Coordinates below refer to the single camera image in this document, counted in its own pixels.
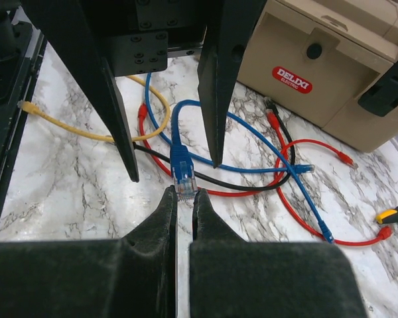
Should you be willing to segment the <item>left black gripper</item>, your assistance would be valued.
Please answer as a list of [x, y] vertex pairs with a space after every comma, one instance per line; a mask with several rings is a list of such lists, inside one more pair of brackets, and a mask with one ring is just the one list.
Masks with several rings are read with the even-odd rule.
[[198, 56], [198, 95], [213, 167], [222, 164], [226, 115], [247, 44], [266, 2], [22, 1], [113, 137], [139, 181], [115, 76], [165, 70], [169, 58]]

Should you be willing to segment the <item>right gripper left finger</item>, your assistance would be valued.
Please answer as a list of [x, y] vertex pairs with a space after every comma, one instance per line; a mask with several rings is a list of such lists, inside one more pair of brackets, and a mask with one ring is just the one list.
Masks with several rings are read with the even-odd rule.
[[177, 199], [105, 240], [0, 243], [0, 317], [175, 317]]

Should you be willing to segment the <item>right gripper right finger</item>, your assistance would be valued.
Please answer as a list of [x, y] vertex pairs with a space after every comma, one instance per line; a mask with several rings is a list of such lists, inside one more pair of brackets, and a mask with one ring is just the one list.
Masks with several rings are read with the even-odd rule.
[[200, 190], [192, 213], [192, 317], [365, 317], [352, 267], [328, 243], [247, 242]]

